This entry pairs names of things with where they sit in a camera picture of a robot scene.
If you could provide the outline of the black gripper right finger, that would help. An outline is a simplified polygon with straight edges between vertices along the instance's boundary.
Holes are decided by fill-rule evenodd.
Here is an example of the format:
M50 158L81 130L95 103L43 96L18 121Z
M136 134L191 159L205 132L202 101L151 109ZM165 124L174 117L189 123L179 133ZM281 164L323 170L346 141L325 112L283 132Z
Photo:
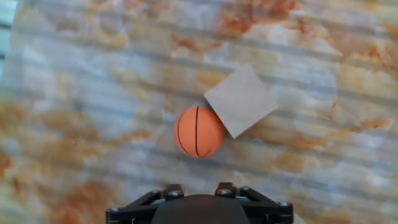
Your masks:
M253 188L220 182L215 196L237 202L250 223L294 223L294 206L290 202L275 202Z

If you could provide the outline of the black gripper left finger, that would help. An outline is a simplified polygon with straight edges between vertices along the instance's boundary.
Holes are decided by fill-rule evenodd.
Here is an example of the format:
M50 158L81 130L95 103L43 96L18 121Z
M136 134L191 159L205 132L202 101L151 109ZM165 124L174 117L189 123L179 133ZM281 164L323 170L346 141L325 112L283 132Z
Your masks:
M163 190L152 190L125 207L106 210L106 224L128 224L137 219L152 218L161 203L184 197L180 184L166 185Z

